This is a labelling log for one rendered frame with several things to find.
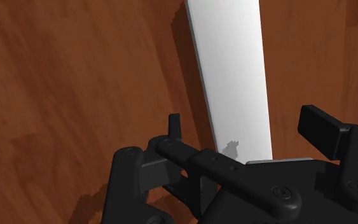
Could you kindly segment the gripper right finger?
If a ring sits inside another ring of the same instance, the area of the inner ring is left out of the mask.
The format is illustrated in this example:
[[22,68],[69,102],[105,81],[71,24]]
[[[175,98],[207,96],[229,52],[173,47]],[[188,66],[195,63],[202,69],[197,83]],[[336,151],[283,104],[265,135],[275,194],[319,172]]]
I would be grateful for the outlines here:
[[298,132],[340,168],[334,192],[340,204],[358,213],[358,125],[343,123],[314,105],[303,105]]

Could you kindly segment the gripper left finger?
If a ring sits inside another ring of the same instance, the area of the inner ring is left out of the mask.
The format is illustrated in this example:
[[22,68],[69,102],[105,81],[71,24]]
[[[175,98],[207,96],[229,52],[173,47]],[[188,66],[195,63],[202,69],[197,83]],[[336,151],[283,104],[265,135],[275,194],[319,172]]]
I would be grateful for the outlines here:
[[264,211],[256,221],[271,216],[295,220],[301,196],[291,186],[258,173],[210,149],[197,150],[182,142],[179,114],[169,115],[166,135],[149,140],[146,150],[130,146],[118,150],[111,164],[101,224],[176,224],[165,211],[147,203],[149,191],[163,187],[186,205],[199,221],[212,224],[217,215],[229,224],[225,207],[236,200]]

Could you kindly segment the white flat slab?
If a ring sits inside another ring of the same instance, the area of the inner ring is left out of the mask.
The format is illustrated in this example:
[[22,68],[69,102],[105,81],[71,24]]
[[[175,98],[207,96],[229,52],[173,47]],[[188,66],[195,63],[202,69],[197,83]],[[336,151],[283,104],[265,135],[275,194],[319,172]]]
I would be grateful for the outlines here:
[[259,0],[185,0],[216,151],[271,160]]

